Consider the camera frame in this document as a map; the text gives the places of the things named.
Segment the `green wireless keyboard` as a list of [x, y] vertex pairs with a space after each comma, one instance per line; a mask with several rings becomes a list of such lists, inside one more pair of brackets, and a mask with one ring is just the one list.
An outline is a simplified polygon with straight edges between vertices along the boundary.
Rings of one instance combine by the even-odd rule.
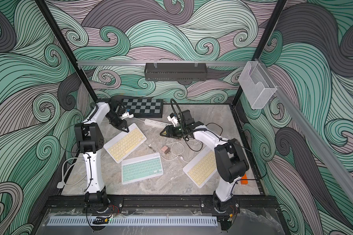
[[122, 161], [123, 185], [162, 176], [163, 173], [163, 166], [159, 153]]

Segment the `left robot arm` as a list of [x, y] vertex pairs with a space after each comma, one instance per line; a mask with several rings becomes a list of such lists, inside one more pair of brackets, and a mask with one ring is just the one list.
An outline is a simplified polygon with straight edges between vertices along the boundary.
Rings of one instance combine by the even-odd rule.
[[109, 205], [101, 169], [101, 153], [105, 139], [100, 125], [104, 118], [107, 118], [114, 128], [128, 133], [129, 127], [123, 117], [124, 112], [120, 101], [114, 98], [98, 99], [97, 103], [93, 103], [93, 110], [88, 118], [74, 125], [77, 147], [86, 164], [85, 203], [88, 205]]

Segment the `white power strip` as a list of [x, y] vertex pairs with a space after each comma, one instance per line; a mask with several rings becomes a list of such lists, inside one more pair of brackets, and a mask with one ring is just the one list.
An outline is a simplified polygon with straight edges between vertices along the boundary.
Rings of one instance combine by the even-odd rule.
[[144, 124], [155, 128], [161, 128], [161, 129], [164, 129], [166, 126], [169, 125], [168, 123], [152, 120], [152, 119], [145, 119]]

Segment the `pink charger adapter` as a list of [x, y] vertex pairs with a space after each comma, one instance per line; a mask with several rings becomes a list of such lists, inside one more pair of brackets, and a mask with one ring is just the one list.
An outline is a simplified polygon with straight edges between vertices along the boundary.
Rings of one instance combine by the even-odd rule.
[[168, 154], [170, 151], [171, 151], [171, 150], [170, 150], [170, 148], [169, 148], [168, 146], [163, 146], [163, 147], [161, 148], [161, 152], [162, 152], [163, 154]]

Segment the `yellow keyboard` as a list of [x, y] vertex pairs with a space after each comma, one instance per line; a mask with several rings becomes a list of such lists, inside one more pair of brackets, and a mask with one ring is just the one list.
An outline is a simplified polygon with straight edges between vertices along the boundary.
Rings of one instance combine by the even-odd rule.
[[129, 126], [129, 132], [121, 132], [115, 136], [104, 144], [104, 149], [116, 163], [120, 163], [146, 140], [146, 136], [139, 127], [133, 123]]
[[202, 188], [217, 172], [214, 151], [209, 147], [205, 147], [183, 168], [183, 172], [198, 188]]

